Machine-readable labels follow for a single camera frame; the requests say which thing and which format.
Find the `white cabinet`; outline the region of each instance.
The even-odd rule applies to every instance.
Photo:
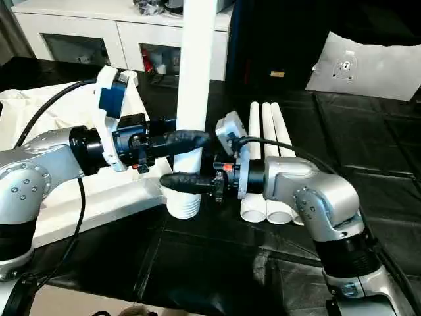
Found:
[[[142,44],[161,47],[181,47],[182,44],[183,29],[180,27],[127,22],[117,22],[117,26],[127,67],[132,70],[145,71]],[[228,33],[215,31],[210,66],[210,78],[213,80],[225,79],[227,49]]]
[[[180,50],[170,47],[181,47],[183,18],[166,13],[142,16],[132,0],[27,0],[12,10],[39,59],[144,71],[142,50],[180,56]],[[225,78],[231,14],[232,7],[216,16],[210,74],[214,80]]]
[[[60,60],[57,55],[61,55],[64,56],[62,61],[72,61],[69,58],[73,56],[76,62],[77,58],[103,57],[109,59],[113,67],[127,68],[115,21],[45,14],[15,15],[38,59]]]

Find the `black cable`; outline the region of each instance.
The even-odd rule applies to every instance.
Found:
[[[108,311],[97,311],[92,316],[111,316],[111,315],[110,315],[110,313]]]
[[[44,112],[46,112],[46,110],[48,110],[48,108],[50,108],[50,106],[52,106],[54,104],[54,102],[56,102],[58,99],[60,99],[65,94],[68,94],[72,90],[75,90],[75,89],[77,89],[79,87],[82,87],[82,86],[86,86],[87,84],[93,84],[95,82],[96,82],[95,79],[89,79],[89,80],[85,80],[85,81],[76,82],[75,84],[72,84],[71,86],[61,90],[58,94],[54,95],[50,100],[45,102],[44,105],[39,108],[39,110],[33,115],[33,117],[27,123],[27,125],[25,126],[24,130],[22,131],[18,141],[16,142],[16,145],[14,146],[14,148],[22,146],[22,144],[25,141],[26,136],[29,134],[32,127],[34,127],[34,125],[37,122],[37,120],[39,119],[39,117]]]
[[[95,79],[89,79],[89,80],[85,80],[85,81],[76,82],[75,84],[72,84],[69,87],[61,90],[59,93],[54,95],[50,100],[45,102],[44,105],[39,108],[39,110],[35,113],[35,115],[27,123],[27,125],[25,126],[24,130],[22,131],[18,141],[16,142],[16,145],[14,146],[14,148],[22,146],[22,144],[25,141],[26,136],[29,134],[31,129],[34,127],[37,120],[40,118],[40,116],[46,110],[48,110],[48,108],[50,108],[50,106],[52,106],[54,104],[54,102],[56,102],[58,99],[60,99],[64,95],[68,94],[72,90],[75,90],[75,89],[77,89],[79,87],[82,87],[82,86],[86,86],[88,84],[93,84],[95,82],[96,82]],[[38,284],[37,291],[39,289],[41,289],[55,275],[55,273],[57,273],[57,271],[60,269],[60,267],[67,260],[67,257],[69,256],[69,254],[71,253],[74,245],[76,244],[76,240],[77,240],[78,235],[79,235],[80,227],[81,227],[83,219],[84,219],[85,206],[86,206],[85,188],[84,188],[84,183],[82,182],[82,179],[78,178],[78,184],[79,184],[79,189],[80,189],[81,207],[80,207],[79,219],[78,219],[78,222],[76,224],[76,229],[74,231],[73,236],[71,237],[70,241],[67,244],[66,250],[64,251],[64,255],[61,258],[60,262],[57,264],[57,266],[54,268],[54,270],[49,275],[47,275],[45,277],[45,279],[40,282],[40,284]]]
[[[245,145],[248,142],[258,142],[262,144],[275,145],[278,147],[283,147],[283,148],[292,150],[296,152],[296,154],[300,155],[302,158],[312,161],[313,163],[319,164],[320,166],[325,168],[327,171],[330,171],[332,174],[339,175],[339,173],[336,172],[335,169],[333,169],[327,163],[323,162],[322,160],[315,157],[314,155],[311,155],[310,153],[306,152],[304,149],[297,148],[292,145],[285,144],[282,142],[277,142],[274,140],[267,140],[264,138],[250,137],[250,136],[242,137],[236,141],[236,144],[233,144],[234,149],[239,150],[243,145]],[[399,285],[399,288],[402,290],[402,293],[405,295],[409,304],[414,310],[415,315],[421,316],[420,300],[415,294],[414,289],[412,288],[406,274],[403,272],[400,266],[396,263],[396,261],[392,258],[392,256],[386,250],[386,248],[381,244],[381,242],[376,237],[374,237],[374,233],[370,225],[368,224],[367,216],[361,205],[360,205],[360,214],[362,217],[362,221],[364,222],[364,225],[366,227],[366,231],[368,233],[368,239],[371,243],[369,246],[376,252],[379,260],[384,264],[385,268],[389,271],[389,273],[391,274],[395,282]]]
[[[289,150],[292,150],[292,151],[296,152],[302,158],[305,158],[305,159],[307,159],[309,161],[312,161],[313,163],[319,164],[320,166],[322,166],[323,168],[325,168],[330,173],[338,174],[335,171],[335,169],[333,169],[331,166],[329,166],[324,161],[322,161],[319,158],[317,158],[316,156],[314,156],[314,155],[306,152],[304,149],[297,148],[297,147],[294,147],[292,145],[288,145],[288,144],[285,144],[285,143],[277,142],[275,140],[267,140],[265,138],[250,137],[250,136],[241,137],[236,142],[237,142],[237,144],[239,146],[238,148],[243,147],[243,145],[245,145],[248,142],[258,142],[258,143],[262,143],[262,144],[275,145],[275,146],[278,146],[278,147],[287,148]]]
[[[39,291],[57,273],[57,271],[61,268],[64,262],[66,262],[67,257],[72,252],[73,247],[76,244],[76,241],[78,239],[80,227],[82,225],[84,215],[85,215],[85,206],[86,206],[85,188],[84,188],[84,183],[82,182],[81,178],[78,178],[78,184],[79,184],[79,189],[80,189],[81,206],[80,206],[80,215],[79,215],[78,223],[76,224],[76,229],[74,230],[73,236],[68,242],[66,251],[64,252],[64,255],[61,258],[59,264],[54,268],[53,272],[51,272],[40,284],[38,284],[37,291]]]
[[[409,279],[402,271],[402,268],[396,263],[394,258],[388,253],[383,246],[380,246],[380,251],[378,255],[382,258],[382,263],[385,265],[386,269],[390,272],[391,276],[395,282],[401,288],[403,294],[407,298],[409,304],[415,312],[415,315],[421,315],[421,303],[418,296],[414,293],[412,285],[409,282]]]

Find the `table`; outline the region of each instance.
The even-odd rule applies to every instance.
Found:
[[[14,58],[0,68],[0,91],[93,78],[96,66]],[[177,92],[139,92],[152,118],[173,117]],[[211,82],[206,130],[232,109],[248,122],[251,101],[277,101],[294,145],[347,175],[377,237],[421,295],[421,104],[306,91],[265,94]],[[204,153],[203,165],[211,159]],[[67,240],[36,250],[31,270],[53,267]],[[330,294],[307,231],[241,220],[239,202],[203,198],[181,221],[165,206],[80,235],[51,284],[205,315],[325,315]]]

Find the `metal base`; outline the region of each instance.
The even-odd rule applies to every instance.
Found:
[[[36,288],[33,278],[0,282],[0,316],[29,316]]]

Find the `curtain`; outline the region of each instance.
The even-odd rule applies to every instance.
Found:
[[[12,14],[0,0],[0,66],[14,56],[31,57],[32,52]]]

